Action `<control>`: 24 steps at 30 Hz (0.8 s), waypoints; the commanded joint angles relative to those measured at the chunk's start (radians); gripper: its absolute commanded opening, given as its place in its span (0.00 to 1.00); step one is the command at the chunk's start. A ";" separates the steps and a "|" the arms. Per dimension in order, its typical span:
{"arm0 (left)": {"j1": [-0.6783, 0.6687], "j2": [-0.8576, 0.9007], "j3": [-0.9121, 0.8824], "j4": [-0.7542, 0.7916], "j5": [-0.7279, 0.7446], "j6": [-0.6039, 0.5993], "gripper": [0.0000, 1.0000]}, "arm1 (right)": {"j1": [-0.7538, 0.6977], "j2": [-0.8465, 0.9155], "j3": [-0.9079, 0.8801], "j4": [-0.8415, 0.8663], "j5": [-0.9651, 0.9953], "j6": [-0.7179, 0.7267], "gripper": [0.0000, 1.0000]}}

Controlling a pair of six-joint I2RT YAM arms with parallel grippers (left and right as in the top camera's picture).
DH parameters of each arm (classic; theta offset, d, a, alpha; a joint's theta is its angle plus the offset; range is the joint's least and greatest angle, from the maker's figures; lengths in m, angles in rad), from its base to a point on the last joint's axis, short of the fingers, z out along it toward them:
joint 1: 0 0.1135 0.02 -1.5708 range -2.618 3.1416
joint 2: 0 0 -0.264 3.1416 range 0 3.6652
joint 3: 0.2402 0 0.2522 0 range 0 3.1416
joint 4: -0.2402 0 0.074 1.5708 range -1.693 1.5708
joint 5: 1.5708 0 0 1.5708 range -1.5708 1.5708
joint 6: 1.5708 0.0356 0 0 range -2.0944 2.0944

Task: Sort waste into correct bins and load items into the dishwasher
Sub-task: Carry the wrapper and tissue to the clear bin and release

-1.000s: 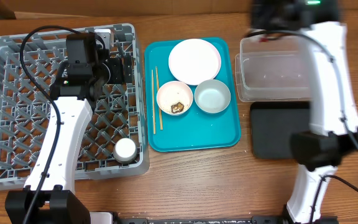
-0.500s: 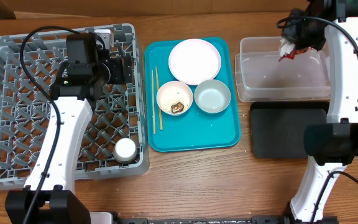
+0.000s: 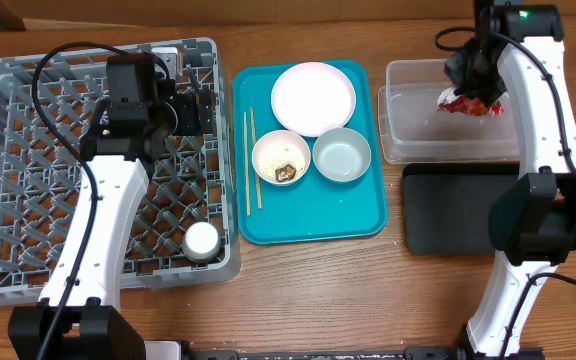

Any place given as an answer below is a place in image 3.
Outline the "brown food scrap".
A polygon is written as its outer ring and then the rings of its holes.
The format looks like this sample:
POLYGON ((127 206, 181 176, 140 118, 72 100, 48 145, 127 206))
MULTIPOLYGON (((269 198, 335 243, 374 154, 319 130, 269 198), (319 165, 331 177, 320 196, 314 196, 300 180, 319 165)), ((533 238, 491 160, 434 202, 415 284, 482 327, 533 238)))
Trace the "brown food scrap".
POLYGON ((291 164, 286 164, 275 170, 275 178, 278 183, 292 181, 297 174, 297 169, 291 164))

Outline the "pink bowl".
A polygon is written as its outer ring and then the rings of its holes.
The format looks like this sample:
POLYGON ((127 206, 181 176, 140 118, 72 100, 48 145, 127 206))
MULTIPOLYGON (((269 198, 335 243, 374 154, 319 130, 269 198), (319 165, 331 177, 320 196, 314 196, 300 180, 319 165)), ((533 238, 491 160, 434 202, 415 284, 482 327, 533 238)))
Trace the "pink bowl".
POLYGON ((255 148, 257 172, 262 180, 276 186, 288 186, 300 180, 308 171, 311 151, 307 142, 288 130, 275 130, 263 135, 255 148), (278 183, 275 170, 286 164, 297 169, 292 181, 278 183))

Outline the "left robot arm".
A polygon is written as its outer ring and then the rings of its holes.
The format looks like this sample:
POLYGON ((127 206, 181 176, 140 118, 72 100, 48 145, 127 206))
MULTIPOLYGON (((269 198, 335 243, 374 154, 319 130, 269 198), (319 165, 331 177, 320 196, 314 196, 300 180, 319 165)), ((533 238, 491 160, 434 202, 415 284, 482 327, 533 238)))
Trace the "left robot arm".
POLYGON ((113 49, 106 63, 109 94, 73 147, 48 119, 35 70, 37 115, 82 170, 75 212, 62 253, 34 306, 14 308, 8 337, 20 359, 186 359, 180 341, 146 341, 120 314, 120 277, 137 209, 169 137, 207 132, 165 62, 113 49))

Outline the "red snack wrapper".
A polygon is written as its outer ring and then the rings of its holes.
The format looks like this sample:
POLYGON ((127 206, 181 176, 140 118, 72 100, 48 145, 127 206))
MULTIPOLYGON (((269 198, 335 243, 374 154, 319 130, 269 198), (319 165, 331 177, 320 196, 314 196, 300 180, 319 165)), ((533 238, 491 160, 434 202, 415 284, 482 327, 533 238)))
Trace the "red snack wrapper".
POLYGON ((445 99, 438 104, 438 107, 440 110, 450 113, 461 113, 474 117, 498 116, 504 113, 504 107, 500 102, 485 105, 478 98, 471 99, 466 96, 459 96, 453 101, 445 99))

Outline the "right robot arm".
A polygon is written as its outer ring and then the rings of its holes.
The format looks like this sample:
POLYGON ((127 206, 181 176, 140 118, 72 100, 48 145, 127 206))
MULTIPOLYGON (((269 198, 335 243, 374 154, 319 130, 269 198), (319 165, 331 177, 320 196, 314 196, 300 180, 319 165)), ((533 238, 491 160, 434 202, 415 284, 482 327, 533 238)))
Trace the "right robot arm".
POLYGON ((520 347, 548 279, 576 251, 576 122, 564 75, 564 31, 554 5, 477 1, 472 38, 451 48, 444 72, 458 95, 491 105, 508 95, 519 143, 517 182, 491 207, 494 266, 463 327, 454 359, 540 359, 520 347))

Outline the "grey bowl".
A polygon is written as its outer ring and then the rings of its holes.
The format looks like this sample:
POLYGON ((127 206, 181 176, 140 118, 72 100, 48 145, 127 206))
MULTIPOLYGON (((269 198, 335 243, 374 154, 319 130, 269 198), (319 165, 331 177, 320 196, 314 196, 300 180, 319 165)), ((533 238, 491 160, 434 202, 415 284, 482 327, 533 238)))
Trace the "grey bowl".
POLYGON ((346 183, 357 180, 369 168, 372 150, 357 131, 335 128, 317 138, 312 149, 317 170, 328 180, 346 183))

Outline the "large pink plate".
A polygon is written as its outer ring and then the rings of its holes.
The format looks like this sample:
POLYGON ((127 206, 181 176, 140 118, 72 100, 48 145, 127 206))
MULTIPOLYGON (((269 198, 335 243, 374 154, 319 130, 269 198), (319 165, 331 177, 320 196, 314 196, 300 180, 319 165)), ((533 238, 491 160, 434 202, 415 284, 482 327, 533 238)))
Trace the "large pink plate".
POLYGON ((271 108, 279 123, 303 137, 319 137, 344 127, 354 114, 357 95, 349 77, 337 67, 306 62, 284 71, 271 91, 271 108))

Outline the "white napkin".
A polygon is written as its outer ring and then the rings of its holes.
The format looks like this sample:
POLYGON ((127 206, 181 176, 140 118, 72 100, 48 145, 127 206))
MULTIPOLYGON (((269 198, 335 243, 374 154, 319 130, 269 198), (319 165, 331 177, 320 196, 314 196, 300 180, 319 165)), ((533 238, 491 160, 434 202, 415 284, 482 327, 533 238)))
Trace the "white napkin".
POLYGON ((459 98, 460 96, 456 94, 456 88, 449 87, 440 94, 440 96, 437 99, 437 105, 439 107, 445 107, 450 104, 453 104, 459 98))

